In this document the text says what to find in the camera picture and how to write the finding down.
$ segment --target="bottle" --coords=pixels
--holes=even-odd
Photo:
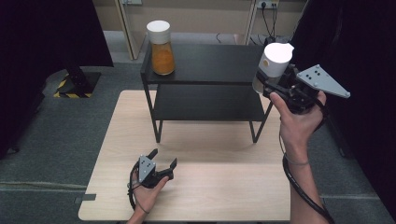
[[[151,45],[152,70],[158,75],[169,75],[175,70],[175,58],[170,42],[170,24],[167,21],[151,21],[147,28]]]

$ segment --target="person's right hand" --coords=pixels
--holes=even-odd
[[[308,161],[309,137],[323,119],[320,107],[315,105],[307,113],[296,115],[289,111],[285,101],[277,93],[271,92],[270,99],[281,117],[280,135],[288,158],[295,162]],[[323,91],[318,93],[318,99],[325,105],[326,95]]]

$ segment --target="wooden table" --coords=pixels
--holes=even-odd
[[[262,104],[268,106],[268,99],[262,97]],[[166,121],[164,128],[156,143],[145,93],[121,93],[86,191],[96,198],[82,202],[79,218],[129,219],[129,173],[141,154],[158,148],[158,171],[174,158],[178,164],[147,221],[289,220],[275,109],[256,144],[245,122]]]

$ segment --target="black curtain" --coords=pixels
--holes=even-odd
[[[49,75],[113,63],[92,0],[0,1],[0,33],[2,158]]]
[[[320,63],[351,92],[328,95],[337,132],[396,219],[396,2],[310,0],[291,41],[300,69]]]

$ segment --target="bottle with orange contents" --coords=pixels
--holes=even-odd
[[[169,75],[175,70],[170,24],[167,21],[151,21],[147,28],[151,44],[152,69],[158,75]]]

